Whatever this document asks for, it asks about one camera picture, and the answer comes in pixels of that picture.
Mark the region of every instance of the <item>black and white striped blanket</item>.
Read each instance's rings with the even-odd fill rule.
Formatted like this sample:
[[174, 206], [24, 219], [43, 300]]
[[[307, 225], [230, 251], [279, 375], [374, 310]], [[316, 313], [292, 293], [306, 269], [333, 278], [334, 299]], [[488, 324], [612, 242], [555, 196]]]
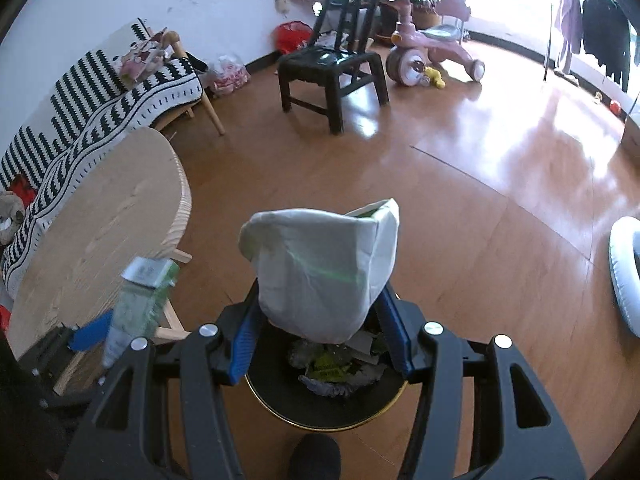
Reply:
[[15, 298], [38, 244], [82, 179], [128, 133], [163, 112], [196, 102], [200, 81], [187, 59], [171, 60], [127, 91], [111, 61], [148, 38], [140, 20], [87, 52], [55, 84], [0, 160], [6, 189], [18, 174], [38, 190], [24, 223], [2, 254], [2, 277]]

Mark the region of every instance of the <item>red ball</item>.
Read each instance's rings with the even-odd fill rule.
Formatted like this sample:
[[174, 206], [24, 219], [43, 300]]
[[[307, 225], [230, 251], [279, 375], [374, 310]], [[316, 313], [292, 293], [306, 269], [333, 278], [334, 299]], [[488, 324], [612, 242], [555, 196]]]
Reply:
[[620, 115], [620, 112], [622, 111], [622, 106], [620, 106], [620, 103], [618, 101], [611, 101], [611, 104], [609, 105], [609, 110], [612, 111], [613, 114], [615, 115]]

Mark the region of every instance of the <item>black wooden chair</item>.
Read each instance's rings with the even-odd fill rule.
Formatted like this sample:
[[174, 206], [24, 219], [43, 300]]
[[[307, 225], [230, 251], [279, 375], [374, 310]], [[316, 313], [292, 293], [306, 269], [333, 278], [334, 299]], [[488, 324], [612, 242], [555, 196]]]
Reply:
[[[289, 112], [291, 104], [294, 103], [325, 115], [329, 119], [331, 132], [338, 134], [342, 131], [340, 99], [345, 95], [364, 85], [373, 83], [376, 86], [376, 94], [380, 105], [389, 102], [389, 95], [386, 91], [385, 70], [382, 67], [380, 54], [377, 52], [365, 52], [377, 2], [378, 0], [369, 0], [362, 24], [358, 26], [362, 0], [324, 1], [308, 46], [280, 59], [278, 79], [280, 80], [282, 109], [285, 112]], [[335, 43], [332, 48], [316, 45], [326, 13], [330, 9], [340, 9], [340, 20], [338, 21]], [[341, 47], [341, 43], [347, 25], [349, 26], [347, 48], [344, 49]], [[369, 63], [370, 74], [360, 70], [360, 66], [363, 63]], [[351, 75], [351, 82], [343, 88], [340, 88], [341, 74]], [[295, 80], [315, 83], [324, 87], [326, 108], [291, 97], [289, 83]]]

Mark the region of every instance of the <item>brown floor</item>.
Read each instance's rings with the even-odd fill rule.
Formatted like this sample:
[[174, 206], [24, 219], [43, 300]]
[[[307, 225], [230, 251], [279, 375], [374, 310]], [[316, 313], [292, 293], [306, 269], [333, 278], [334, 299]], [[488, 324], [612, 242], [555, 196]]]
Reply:
[[[281, 111], [273, 70], [216, 102], [226, 137], [198, 108], [194, 120], [172, 123], [193, 193], [180, 245], [193, 261], [173, 303], [194, 329], [244, 298], [254, 273], [236, 240], [254, 212], [346, 212], [393, 197], [396, 291], [460, 336], [510, 335], [592, 474], [640, 408], [640, 342], [620, 321], [607, 262], [612, 223], [640, 212], [639, 172], [616, 151], [622, 124], [586, 92], [554, 75], [544, 84], [542, 67], [515, 54], [468, 46], [486, 62], [481, 86], [446, 62], [444, 90], [389, 82], [391, 102], [380, 109], [373, 87], [363, 88], [343, 101], [339, 137], [315, 113]], [[323, 102], [315, 86], [292, 92]], [[470, 391], [458, 473], [468, 461]], [[301, 431], [267, 413], [244, 383], [225, 398], [247, 478], [284, 478]], [[343, 479], [396, 477], [417, 398], [411, 386], [385, 415], [336, 435]]]

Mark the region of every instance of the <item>hanging clothes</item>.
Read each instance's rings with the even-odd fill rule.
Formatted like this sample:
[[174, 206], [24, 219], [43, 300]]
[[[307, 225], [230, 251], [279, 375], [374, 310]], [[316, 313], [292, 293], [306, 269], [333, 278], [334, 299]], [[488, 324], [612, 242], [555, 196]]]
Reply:
[[593, 54], [600, 66], [606, 65], [607, 76], [622, 82], [622, 91], [629, 84], [631, 37], [629, 22], [613, 0], [584, 0], [582, 6], [584, 51]]
[[582, 48], [582, 9], [580, 0], [560, 0], [556, 28], [562, 32], [562, 47], [556, 66], [564, 74], [571, 72], [573, 54]]

